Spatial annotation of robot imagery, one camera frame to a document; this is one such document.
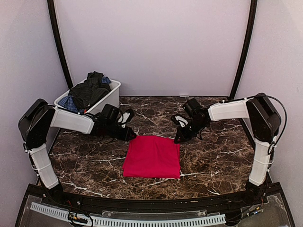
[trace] white wall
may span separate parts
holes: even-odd
[[[47,1],[2,0],[0,18],[0,226],[11,227],[28,183],[36,181],[18,121],[36,99],[51,103],[67,87]]]
[[[256,21],[237,97],[265,92],[280,99],[289,122],[271,176],[280,181],[296,226],[303,226],[303,2],[258,1]]]
[[[74,82],[96,70],[121,95],[228,96],[250,0],[56,0]]]

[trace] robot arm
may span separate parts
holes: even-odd
[[[120,110],[106,104],[102,112],[79,115],[68,110],[49,105],[38,99],[20,119],[25,152],[29,154],[33,169],[39,174],[43,184],[52,189],[59,184],[46,150],[46,136],[50,127],[79,131],[91,135],[109,135],[112,138],[129,141],[136,138],[130,127],[125,126],[134,116],[132,109],[117,119]]]
[[[177,128],[175,143],[189,141],[192,137],[196,137],[202,129],[209,126],[211,121],[250,119],[256,147],[247,187],[253,195],[257,193],[256,191],[260,191],[259,187],[264,183],[268,168],[272,163],[272,148],[281,124],[279,113],[266,95],[260,93],[254,98],[222,101],[207,107],[202,107],[195,99],[191,99],[183,105],[183,109],[190,119],[181,115],[174,115],[171,118],[174,123],[180,125]]]

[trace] black garment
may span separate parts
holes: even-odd
[[[88,110],[111,91],[109,84],[102,83],[102,78],[102,73],[91,72],[87,80],[70,89],[69,95],[78,109]]]

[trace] blue cloth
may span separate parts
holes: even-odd
[[[111,81],[110,81],[110,79],[108,77],[102,77],[102,83],[103,84],[110,84]]]
[[[77,107],[74,104],[74,101],[72,100],[72,96],[66,96],[66,97],[62,98],[58,102],[58,104],[75,113],[80,112],[81,114],[83,114],[85,111],[84,109],[79,109],[79,110],[77,109]]]

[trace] pink fabric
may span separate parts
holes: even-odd
[[[137,136],[129,142],[123,176],[180,178],[180,144],[158,136]]]

